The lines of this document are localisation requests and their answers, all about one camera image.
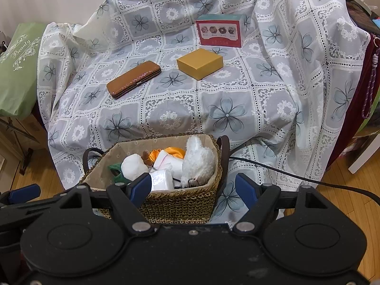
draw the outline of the red and white box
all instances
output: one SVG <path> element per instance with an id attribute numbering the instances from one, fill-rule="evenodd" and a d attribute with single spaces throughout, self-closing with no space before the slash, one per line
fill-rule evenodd
<path id="1" fill-rule="evenodd" d="M 209 14 L 198 17 L 196 27 L 205 46 L 242 47 L 243 16 L 240 14 Z"/>

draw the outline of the white plush toy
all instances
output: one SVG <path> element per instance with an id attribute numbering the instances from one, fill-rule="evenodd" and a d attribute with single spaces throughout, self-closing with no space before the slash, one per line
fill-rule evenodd
<path id="1" fill-rule="evenodd" d="M 149 172 L 148 166 L 144 164 L 143 159 L 138 154 L 132 154 L 126 157 L 121 164 L 121 172 L 124 178 L 131 181 L 141 176 L 144 172 Z"/>
<path id="2" fill-rule="evenodd" d="M 214 174 L 216 158 L 212 150 L 203 147 L 198 136 L 192 135 L 186 143 L 186 154 L 182 163 L 182 188 L 207 184 Z"/>

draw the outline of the wicker basket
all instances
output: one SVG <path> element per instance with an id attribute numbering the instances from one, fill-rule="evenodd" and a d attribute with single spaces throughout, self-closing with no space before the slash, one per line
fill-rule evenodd
<path id="1" fill-rule="evenodd" d="M 141 213 L 151 223 L 198 223 L 208 222 L 213 211 L 215 199 L 228 169 L 229 139 L 222 136 L 216 141 L 206 134 L 198 135 L 206 147 L 210 147 L 218 157 L 215 172 L 204 186 L 185 188 L 174 191 L 152 191 L 140 207 Z M 113 175 L 108 166 L 118 162 L 130 154 L 142 155 L 143 151 L 164 149 L 169 146 L 186 149 L 189 135 L 173 136 L 138 141 L 120 142 L 106 153 L 97 148 L 87 149 L 83 157 L 83 167 L 86 172 L 81 182 L 86 182 L 92 188 L 105 189 L 113 182 Z M 87 158 L 90 151 L 102 154 L 102 158 L 88 170 Z"/>

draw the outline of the wooden floor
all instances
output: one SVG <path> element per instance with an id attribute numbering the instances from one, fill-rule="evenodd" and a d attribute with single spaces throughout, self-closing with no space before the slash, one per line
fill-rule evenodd
<path id="1" fill-rule="evenodd" d="M 338 159 L 325 173 L 323 181 L 363 188 L 380 196 L 380 149 L 354 175 L 348 171 L 352 161 L 350 157 Z M 34 151 L 25 175 L 16 174 L 12 189 L 32 183 L 41 187 L 39 199 L 49 198 L 63 191 L 50 154 L 46 150 Z M 368 279 L 380 279 L 380 207 L 373 200 L 358 193 L 325 186 L 317 189 L 364 231 L 367 252 L 359 271 Z"/>

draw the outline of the purple rope lanyard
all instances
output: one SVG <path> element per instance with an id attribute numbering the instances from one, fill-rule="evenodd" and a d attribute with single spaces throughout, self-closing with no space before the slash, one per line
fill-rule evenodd
<path id="1" fill-rule="evenodd" d="M 372 97 L 373 97 L 374 85 L 376 81 L 376 68 L 377 68 L 377 62 L 379 61 L 379 52 L 380 52 L 380 47 L 376 44 L 376 39 L 379 39 L 379 38 L 377 37 L 374 38 L 374 44 L 375 44 L 376 49 L 374 50 L 374 54 L 372 56 L 371 76 L 370 76 L 368 86 L 367 86 L 366 99 L 364 100 L 363 109 L 361 111 L 361 116 L 363 119 L 368 119 L 371 115 Z"/>

